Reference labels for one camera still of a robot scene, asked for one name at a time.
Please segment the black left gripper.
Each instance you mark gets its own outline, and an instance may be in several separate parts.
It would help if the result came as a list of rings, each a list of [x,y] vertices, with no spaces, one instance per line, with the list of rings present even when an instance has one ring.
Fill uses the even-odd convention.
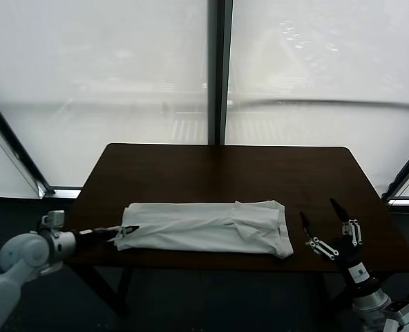
[[[96,244],[114,239],[117,249],[124,249],[131,236],[140,227],[138,225],[111,226],[107,228],[92,228],[75,232],[77,244]]]

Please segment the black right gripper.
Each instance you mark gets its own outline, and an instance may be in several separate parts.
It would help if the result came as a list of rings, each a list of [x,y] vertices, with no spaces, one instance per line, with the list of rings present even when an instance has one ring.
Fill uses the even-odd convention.
[[[330,203],[342,223],[343,237],[333,240],[331,247],[313,234],[309,219],[303,212],[300,212],[303,231],[307,237],[305,244],[316,254],[328,260],[334,260],[334,264],[344,279],[345,289],[351,298],[371,295],[378,291],[378,279],[370,274],[359,253],[361,226],[358,220],[351,218],[346,209],[335,199],[330,198]]]

